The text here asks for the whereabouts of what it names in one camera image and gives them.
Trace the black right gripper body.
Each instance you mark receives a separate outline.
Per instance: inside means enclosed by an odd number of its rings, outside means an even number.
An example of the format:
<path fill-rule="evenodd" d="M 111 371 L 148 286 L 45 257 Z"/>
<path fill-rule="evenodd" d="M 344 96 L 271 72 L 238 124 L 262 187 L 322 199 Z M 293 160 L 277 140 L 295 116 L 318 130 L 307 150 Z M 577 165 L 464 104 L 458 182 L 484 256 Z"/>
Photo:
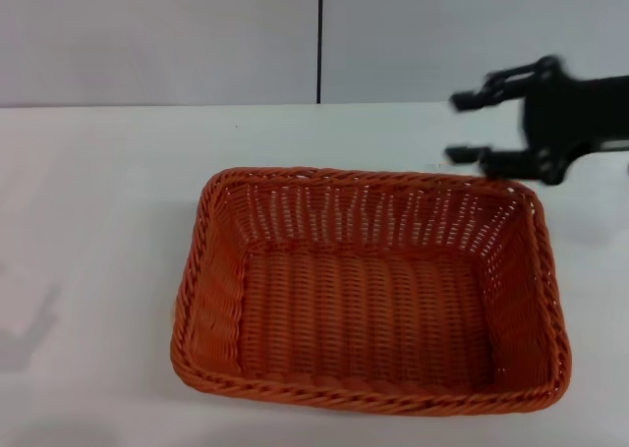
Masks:
<path fill-rule="evenodd" d="M 597 151 L 590 119 L 595 92 L 594 82 L 571 77 L 555 56 L 545 56 L 535 64 L 522 126 L 540 182 L 561 184 L 574 162 Z"/>

